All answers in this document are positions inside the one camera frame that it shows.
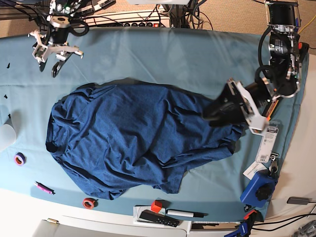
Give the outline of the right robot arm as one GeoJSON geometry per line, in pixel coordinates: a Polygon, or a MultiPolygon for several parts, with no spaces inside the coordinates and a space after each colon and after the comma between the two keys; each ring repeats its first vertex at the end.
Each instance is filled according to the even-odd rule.
{"type": "Polygon", "coordinates": [[[83,58],[84,53],[77,46],[70,46],[67,39],[69,34],[81,37],[89,32],[89,26],[83,20],[76,18],[75,14],[82,1],[80,0],[52,0],[47,16],[39,18],[46,23],[47,31],[42,34],[34,30],[28,34],[35,38],[32,56],[42,72],[45,69],[50,55],[54,54],[58,62],[52,67],[51,76],[55,78],[64,64],[73,55],[83,58]]]}

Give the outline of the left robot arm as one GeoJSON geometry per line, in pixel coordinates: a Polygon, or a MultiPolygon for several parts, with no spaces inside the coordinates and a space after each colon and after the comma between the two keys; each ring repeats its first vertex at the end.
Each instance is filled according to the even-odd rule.
{"type": "Polygon", "coordinates": [[[229,79],[219,97],[202,117],[211,126],[246,123],[253,134],[269,126],[260,107],[278,98],[291,98],[300,90],[304,51],[299,43],[301,26],[297,1],[264,1],[267,28],[258,45],[259,68],[254,83],[243,86],[229,79]]]}

